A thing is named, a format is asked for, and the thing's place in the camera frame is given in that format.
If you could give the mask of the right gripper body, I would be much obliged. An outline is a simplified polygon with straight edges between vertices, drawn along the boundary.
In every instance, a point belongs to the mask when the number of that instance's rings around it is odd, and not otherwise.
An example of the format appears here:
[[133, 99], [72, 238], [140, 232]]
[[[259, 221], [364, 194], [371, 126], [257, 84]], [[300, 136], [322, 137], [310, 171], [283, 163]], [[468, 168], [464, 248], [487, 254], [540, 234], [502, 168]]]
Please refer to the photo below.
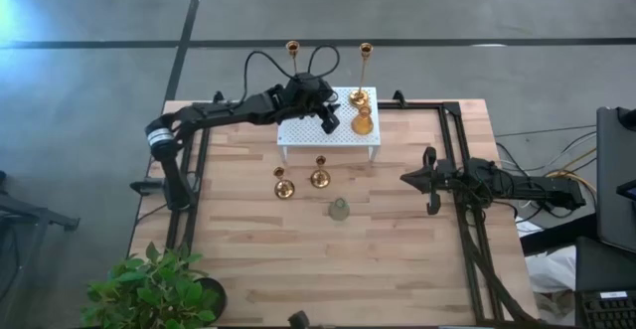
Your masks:
[[465, 188], [462, 174], [452, 160], [440, 159], [436, 167], [437, 188], [444, 191], [460, 191]]

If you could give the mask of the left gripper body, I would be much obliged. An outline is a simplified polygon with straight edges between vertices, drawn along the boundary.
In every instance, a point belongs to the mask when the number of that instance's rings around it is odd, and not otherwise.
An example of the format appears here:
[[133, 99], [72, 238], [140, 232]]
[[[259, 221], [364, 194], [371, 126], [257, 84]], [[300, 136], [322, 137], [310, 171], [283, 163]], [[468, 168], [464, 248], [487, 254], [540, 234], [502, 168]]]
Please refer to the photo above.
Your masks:
[[326, 115], [334, 91], [322, 78], [309, 73], [292, 77], [283, 91], [283, 108], [296, 115]]

